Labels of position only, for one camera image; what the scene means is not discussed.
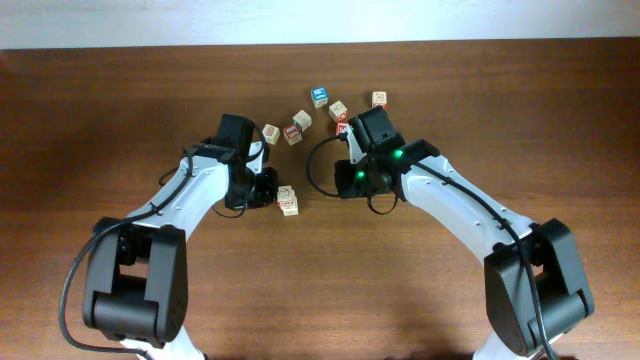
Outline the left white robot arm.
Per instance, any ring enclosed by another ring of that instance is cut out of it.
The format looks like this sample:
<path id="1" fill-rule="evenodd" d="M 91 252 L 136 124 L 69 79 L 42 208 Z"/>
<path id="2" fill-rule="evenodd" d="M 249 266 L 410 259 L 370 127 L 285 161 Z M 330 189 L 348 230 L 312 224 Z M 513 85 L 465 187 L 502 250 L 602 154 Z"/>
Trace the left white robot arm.
<path id="1" fill-rule="evenodd" d="M 276 199 L 266 141 L 246 117 L 225 114 L 215 136 L 186 148 L 168 182 L 123 219 L 104 217 L 81 254 L 88 260 L 82 317 L 116 342 L 110 352 L 140 359 L 203 359 L 184 320 L 186 244 L 218 202 L 233 217 Z"/>

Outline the green N wooden block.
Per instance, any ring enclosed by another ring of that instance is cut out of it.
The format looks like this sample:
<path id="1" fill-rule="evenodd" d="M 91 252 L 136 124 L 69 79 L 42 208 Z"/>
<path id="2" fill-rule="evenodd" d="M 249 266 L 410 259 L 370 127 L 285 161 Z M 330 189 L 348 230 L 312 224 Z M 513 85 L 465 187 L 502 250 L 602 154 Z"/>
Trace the green N wooden block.
<path id="1" fill-rule="evenodd" d="M 291 197 L 279 203 L 284 216 L 294 216 L 299 214 L 299 207 L 296 197 Z"/>

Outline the plain top red-side block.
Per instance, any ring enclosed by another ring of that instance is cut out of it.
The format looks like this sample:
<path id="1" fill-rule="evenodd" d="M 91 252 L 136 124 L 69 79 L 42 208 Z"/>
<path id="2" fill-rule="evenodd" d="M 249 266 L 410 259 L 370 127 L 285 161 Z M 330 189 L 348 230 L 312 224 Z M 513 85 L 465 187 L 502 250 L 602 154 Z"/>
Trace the plain top red-side block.
<path id="1" fill-rule="evenodd" d="M 329 106 L 329 115 L 336 122 L 344 122 L 348 118 L 348 109 L 341 101 L 336 101 Z"/>

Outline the number 2 wooden block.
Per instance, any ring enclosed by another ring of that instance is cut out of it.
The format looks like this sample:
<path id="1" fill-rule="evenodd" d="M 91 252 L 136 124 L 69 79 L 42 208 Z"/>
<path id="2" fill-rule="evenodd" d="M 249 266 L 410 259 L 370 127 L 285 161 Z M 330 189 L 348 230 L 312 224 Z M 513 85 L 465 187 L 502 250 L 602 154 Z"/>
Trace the number 2 wooden block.
<path id="1" fill-rule="evenodd" d="M 295 201 L 295 191 L 290 185 L 279 186 L 277 192 L 277 203 L 280 208 L 292 206 Z"/>

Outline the red R wooden block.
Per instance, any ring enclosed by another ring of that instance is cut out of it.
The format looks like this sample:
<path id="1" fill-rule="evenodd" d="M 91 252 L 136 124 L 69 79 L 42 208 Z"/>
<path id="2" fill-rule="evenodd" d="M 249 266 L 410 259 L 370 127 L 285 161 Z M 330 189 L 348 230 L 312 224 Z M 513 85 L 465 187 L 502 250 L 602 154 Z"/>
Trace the red R wooden block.
<path id="1" fill-rule="evenodd" d="M 346 131 L 346 129 L 349 127 L 349 124 L 347 122 L 339 122 L 336 124 L 336 134 L 339 135 L 343 132 Z"/>

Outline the far right red block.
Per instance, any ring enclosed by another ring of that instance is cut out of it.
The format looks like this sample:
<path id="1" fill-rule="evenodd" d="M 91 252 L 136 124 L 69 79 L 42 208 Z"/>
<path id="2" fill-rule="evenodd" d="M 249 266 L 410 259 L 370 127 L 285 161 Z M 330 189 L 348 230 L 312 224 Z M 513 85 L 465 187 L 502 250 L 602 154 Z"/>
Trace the far right red block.
<path id="1" fill-rule="evenodd" d="M 373 108 L 382 107 L 383 109 L 387 109 L 387 93 L 385 91 L 374 91 L 372 93 L 371 105 Z"/>

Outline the plain top blue-side block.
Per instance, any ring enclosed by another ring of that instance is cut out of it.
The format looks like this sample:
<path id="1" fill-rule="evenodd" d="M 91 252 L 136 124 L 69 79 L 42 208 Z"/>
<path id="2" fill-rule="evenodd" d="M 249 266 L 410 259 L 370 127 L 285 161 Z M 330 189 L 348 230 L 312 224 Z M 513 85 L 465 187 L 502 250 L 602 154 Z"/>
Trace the plain top blue-side block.
<path id="1" fill-rule="evenodd" d="M 294 125 L 301 131 L 306 131 L 312 125 L 312 117 L 305 112 L 304 110 L 300 110 L 297 112 L 293 118 Z"/>

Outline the pineapple wooden block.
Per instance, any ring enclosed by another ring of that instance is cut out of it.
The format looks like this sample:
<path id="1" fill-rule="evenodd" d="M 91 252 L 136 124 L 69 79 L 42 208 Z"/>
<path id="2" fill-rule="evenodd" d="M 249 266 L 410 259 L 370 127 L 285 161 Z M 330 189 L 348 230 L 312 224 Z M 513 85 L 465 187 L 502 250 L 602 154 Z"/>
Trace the pineapple wooden block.
<path id="1" fill-rule="evenodd" d="M 281 135 L 281 131 L 278 127 L 271 125 L 271 124 L 265 124 L 263 129 L 262 129 L 262 134 L 265 138 L 265 141 L 270 144 L 270 145 L 276 145 L 280 135 Z"/>

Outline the blue top wooden block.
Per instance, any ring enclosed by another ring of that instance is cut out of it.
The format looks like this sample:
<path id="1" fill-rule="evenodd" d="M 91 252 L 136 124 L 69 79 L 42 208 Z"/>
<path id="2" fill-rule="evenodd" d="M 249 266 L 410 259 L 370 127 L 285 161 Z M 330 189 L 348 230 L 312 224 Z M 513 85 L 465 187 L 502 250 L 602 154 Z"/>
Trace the blue top wooden block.
<path id="1" fill-rule="evenodd" d="M 328 103 L 329 96 L 325 87 L 312 88 L 310 95 L 315 108 L 321 108 Z"/>

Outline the red I wooden block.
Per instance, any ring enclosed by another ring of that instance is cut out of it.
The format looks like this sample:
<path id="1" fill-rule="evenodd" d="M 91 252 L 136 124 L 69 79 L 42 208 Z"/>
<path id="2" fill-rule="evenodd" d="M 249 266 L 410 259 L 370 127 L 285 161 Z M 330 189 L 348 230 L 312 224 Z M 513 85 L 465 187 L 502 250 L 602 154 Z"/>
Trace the red I wooden block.
<path id="1" fill-rule="evenodd" d="M 302 131 L 295 124 L 291 123 L 282 129 L 282 135 L 289 145 L 294 145 L 302 140 Z"/>

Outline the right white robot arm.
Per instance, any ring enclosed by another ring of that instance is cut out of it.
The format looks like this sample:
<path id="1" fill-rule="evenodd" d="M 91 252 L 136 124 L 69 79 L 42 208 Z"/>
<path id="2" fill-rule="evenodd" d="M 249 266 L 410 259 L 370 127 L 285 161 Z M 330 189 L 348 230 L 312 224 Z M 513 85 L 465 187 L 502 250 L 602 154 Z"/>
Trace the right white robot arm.
<path id="1" fill-rule="evenodd" d="M 594 313 L 564 223 L 537 223 L 492 199 L 426 140 L 406 142 L 382 107 L 352 118 L 337 137 L 349 150 L 335 164 L 340 198 L 392 194 L 434 217 L 482 263 L 492 332 L 474 358 L 552 358 L 551 343 Z"/>

